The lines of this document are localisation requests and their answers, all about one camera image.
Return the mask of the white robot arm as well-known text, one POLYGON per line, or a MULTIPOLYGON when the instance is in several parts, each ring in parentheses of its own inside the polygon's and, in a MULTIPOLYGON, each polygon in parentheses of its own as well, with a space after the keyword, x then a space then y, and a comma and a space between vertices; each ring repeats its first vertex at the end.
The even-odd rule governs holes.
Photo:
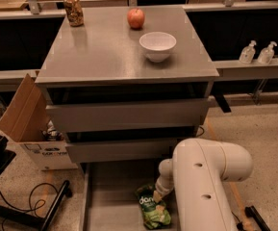
POLYGON ((160 202, 175 193, 181 231, 238 231, 222 183, 243 181, 252 170, 240 145, 186 139, 160 162, 153 197, 160 202))

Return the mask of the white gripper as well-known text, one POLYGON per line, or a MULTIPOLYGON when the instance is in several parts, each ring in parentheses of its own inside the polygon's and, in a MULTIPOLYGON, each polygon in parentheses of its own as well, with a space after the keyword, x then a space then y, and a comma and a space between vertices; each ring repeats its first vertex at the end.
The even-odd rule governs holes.
POLYGON ((155 184, 155 191, 153 191, 153 199, 156 203, 163 200, 163 197, 169 195, 174 189, 174 183, 171 178, 160 176, 155 184))

